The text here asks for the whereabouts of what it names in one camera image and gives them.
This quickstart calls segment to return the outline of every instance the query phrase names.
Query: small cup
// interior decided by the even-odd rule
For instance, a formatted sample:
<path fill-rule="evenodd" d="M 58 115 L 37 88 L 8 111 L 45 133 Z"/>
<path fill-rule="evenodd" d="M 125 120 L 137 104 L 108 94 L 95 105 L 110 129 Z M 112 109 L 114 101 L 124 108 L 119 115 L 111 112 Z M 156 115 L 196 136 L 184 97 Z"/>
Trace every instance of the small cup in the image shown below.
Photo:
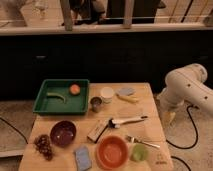
<path fill-rule="evenodd" d="M 100 112 L 101 104 L 102 104 L 102 100 L 101 100 L 100 97 L 93 97 L 90 100 L 90 104 L 92 105 L 92 111 L 93 112 Z"/>
<path fill-rule="evenodd" d="M 101 89 L 101 98 L 104 103 L 110 103 L 115 92 L 111 87 L 104 87 Z"/>

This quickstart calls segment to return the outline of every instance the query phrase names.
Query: cable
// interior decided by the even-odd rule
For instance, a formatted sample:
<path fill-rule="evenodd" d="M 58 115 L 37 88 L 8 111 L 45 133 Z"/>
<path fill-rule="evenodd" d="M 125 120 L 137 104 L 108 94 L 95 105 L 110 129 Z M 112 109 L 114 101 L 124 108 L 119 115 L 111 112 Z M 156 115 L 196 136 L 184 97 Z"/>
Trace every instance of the cable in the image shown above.
<path fill-rule="evenodd" d="M 4 24 L 2 24 L 2 25 L 0 25 L 0 28 L 3 28 L 3 27 L 5 27 L 6 25 L 8 25 L 10 22 L 8 21 L 8 22 L 6 22 L 6 23 L 4 23 Z"/>
<path fill-rule="evenodd" d="M 171 156 L 171 158 L 176 159 L 176 160 L 179 160 L 180 162 L 182 162 L 182 163 L 187 167 L 187 169 L 188 169 L 189 171 L 191 171 L 191 168 L 189 167 L 189 165 L 188 165 L 184 160 L 182 160 L 181 158 L 176 157 L 176 156 Z"/>
<path fill-rule="evenodd" d="M 7 122 L 6 120 L 4 120 L 2 117 L 0 117 L 0 120 L 2 120 L 4 123 L 6 123 L 7 125 L 9 125 L 11 128 L 13 128 L 16 132 L 18 132 L 25 140 L 25 142 L 28 144 L 27 142 L 27 138 L 24 136 L 24 134 L 21 133 L 21 131 L 19 131 L 16 127 L 14 127 L 13 125 L 11 125 L 9 122 Z"/>
<path fill-rule="evenodd" d="M 187 109 L 186 109 L 186 110 L 187 110 L 187 113 L 189 114 L 189 118 L 190 118 L 191 121 L 192 121 L 192 125 L 193 125 L 193 127 L 194 127 L 194 129 L 195 129 L 195 134 L 196 134 L 195 142 L 194 142 L 191 146 L 188 146 L 188 147 L 180 147 L 180 146 L 178 146 L 178 145 L 173 144 L 171 141 L 166 140 L 166 142 L 169 143 L 170 145 L 172 145 L 172 146 L 174 146 L 174 147 L 176 147 L 176 148 L 179 148 L 179 149 L 183 149 L 183 150 L 187 150 L 187 149 L 193 148 L 193 147 L 197 144 L 197 142 L 198 142 L 198 131 L 197 131 L 197 127 L 196 127 L 196 125 L 195 125 L 195 123 L 194 123 L 194 120 L 193 120 L 193 118 L 192 118 L 192 116 L 191 116 L 191 114 L 190 114 L 190 111 L 189 111 L 190 108 L 195 108 L 195 107 L 194 107 L 193 105 L 189 105 L 189 106 L 187 106 Z"/>

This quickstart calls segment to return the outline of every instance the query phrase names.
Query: wall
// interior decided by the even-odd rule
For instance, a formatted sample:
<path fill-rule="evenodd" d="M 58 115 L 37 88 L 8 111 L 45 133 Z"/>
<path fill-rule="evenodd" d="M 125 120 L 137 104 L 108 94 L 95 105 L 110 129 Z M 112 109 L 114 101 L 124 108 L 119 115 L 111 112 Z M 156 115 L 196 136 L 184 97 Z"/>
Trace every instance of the wall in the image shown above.
<path fill-rule="evenodd" d="M 165 86 L 170 70 L 201 63 L 213 88 L 213 31 L 0 37 L 0 97 L 35 98 L 47 78 L 149 82 Z"/>

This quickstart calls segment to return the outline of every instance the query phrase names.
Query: table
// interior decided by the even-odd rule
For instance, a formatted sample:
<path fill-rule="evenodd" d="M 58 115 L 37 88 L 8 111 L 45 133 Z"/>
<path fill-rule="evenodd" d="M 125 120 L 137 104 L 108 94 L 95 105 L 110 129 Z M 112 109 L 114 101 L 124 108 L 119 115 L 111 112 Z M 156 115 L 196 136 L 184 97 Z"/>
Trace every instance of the table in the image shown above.
<path fill-rule="evenodd" d="M 26 146 L 22 161 L 20 163 L 20 171 L 75 171 L 76 162 L 73 154 L 74 149 L 85 145 L 89 149 L 89 155 L 92 160 L 92 171 L 100 171 L 95 159 L 96 144 L 87 139 L 87 135 L 98 120 L 107 118 L 120 118 L 147 115 L 146 121 L 124 124 L 119 129 L 107 129 L 100 139 L 107 135 L 117 135 L 124 138 L 126 134 L 135 136 L 160 145 L 160 149 L 147 146 L 149 155 L 147 160 L 142 162 L 134 162 L 127 160 L 125 165 L 120 168 L 122 171 L 169 171 L 173 170 L 173 163 L 170 152 L 166 143 L 164 132 L 158 116 L 153 94 L 149 83 L 91 83 L 89 91 L 89 99 L 100 95 L 100 90 L 104 86 L 110 86 L 115 91 L 122 87 L 132 87 L 135 89 L 134 96 L 139 98 L 136 104 L 129 103 L 114 96 L 112 102 L 104 104 L 99 113 L 94 113 L 89 104 L 88 111 L 83 116 L 37 116 L 32 133 L 29 138 L 29 144 Z M 46 161 L 44 157 L 35 150 L 33 141 L 40 134 L 49 134 L 51 128 L 59 121 L 72 121 L 77 128 L 77 134 L 74 142 L 66 148 L 60 148 L 52 145 L 54 157 L 51 161 Z M 134 146 L 128 143 L 129 152 Z"/>

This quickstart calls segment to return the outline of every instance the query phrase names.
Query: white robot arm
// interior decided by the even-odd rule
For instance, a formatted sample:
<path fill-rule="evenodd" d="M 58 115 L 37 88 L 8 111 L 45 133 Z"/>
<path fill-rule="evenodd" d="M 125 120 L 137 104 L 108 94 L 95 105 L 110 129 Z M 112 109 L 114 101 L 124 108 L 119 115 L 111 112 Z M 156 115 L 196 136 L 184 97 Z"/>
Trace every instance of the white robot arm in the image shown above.
<path fill-rule="evenodd" d="M 166 88 L 158 96 L 162 110 L 172 112 L 187 100 L 203 112 L 213 114 L 213 91 L 203 84 L 206 79 L 207 71 L 200 64 L 170 71 L 165 78 Z"/>

